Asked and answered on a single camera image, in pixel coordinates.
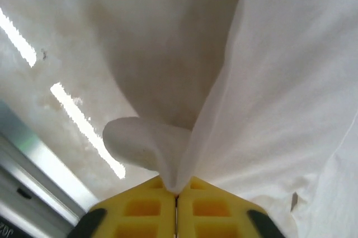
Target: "white cloth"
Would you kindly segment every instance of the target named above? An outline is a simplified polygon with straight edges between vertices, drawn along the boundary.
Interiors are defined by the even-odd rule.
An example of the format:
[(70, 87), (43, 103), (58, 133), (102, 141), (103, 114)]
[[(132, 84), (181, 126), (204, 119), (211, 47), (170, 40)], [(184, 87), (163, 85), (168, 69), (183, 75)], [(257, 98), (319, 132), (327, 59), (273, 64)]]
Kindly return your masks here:
[[(103, 137), (120, 160), (145, 166), (139, 150), (154, 153), (151, 167), (173, 192), (196, 175), (262, 205), (287, 237), (357, 237), (357, 112), (358, 0), (239, 0), (189, 144), (190, 133), (166, 126), (168, 137), (147, 131), (158, 146), (137, 135), (133, 149), (121, 134), (128, 122), (151, 128), (133, 118)], [(181, 146), (167, 153), (166, 139)]]

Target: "white fabric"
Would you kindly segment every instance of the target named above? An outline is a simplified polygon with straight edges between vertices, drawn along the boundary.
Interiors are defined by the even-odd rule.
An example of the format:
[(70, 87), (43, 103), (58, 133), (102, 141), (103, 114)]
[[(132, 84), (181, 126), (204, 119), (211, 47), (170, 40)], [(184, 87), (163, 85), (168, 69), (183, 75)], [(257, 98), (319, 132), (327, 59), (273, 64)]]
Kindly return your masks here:
[[(357, 237), (357, 112), (358, 0), (239, 0), (225, 64), (188, 146), (171, 155), (164, 142), (151, 145), (161, 155), (152, 167), (173, 192), (196, 175), (262, 205), (287, 237)], [(127, 120), (137, 132), (151, 128)], [(138, 135), (128, 153), (128, 121), (111, 122), (105, 143), (140, 165), (138, 148), (149, 146)], [(165, 140), (159, 132), (147, 133)]]

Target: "fluorescent light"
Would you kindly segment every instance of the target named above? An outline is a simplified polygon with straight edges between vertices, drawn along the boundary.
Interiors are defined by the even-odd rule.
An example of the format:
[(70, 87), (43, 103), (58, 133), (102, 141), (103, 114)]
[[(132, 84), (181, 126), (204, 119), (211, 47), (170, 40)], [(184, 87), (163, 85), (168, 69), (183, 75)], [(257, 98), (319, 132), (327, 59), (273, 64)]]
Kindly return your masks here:
[(112, 158), (112, 156), (106, 150), (103, 139), (95, 133), (93, 126), (88, 122), (81, 110), (76, 106), (72, 97), (65, 92), (62, 85), (60, 83), (56, 83), (52, 85), (50, 90), (55, 98), (62, 104), (68, 116), (77, 125), (80, 132), (84, 134), (86, 138), (88, 138), (88, 141), (93, 145), (93, 147), (96, 148), (100, 157), (108, 163), (108, 165), (119, 178), (124, 178), (125, 167)]
[(15, 28), (11, 20), (4, 15), (0, 8), (0, 27), (5, 31), (6, 35), (14, 44), (21, 56), (28, 62), (32, 68), (36, 63), (35, 49), (21, 36), (17, 28)]

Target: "yellow plastic part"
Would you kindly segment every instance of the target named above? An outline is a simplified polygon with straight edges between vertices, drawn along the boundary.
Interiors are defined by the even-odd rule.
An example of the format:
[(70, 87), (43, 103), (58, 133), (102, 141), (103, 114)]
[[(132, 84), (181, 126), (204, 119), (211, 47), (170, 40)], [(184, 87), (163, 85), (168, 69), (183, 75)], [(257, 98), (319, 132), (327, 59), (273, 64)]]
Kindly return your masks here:
[(180, 238), (261, 237), (248, 210), (267, 214), (260, 206), (193, 177), (178, 198)]
[(94, 238), (173, 238), (175, 233), (175, 197), (160, 177), (92, 207), (107, 210)]
[(260, 206), (193, 177), (177, 199), (160, 177), (98, 203), (107, 215), (94, 238), (259, 238), (248, 210)]

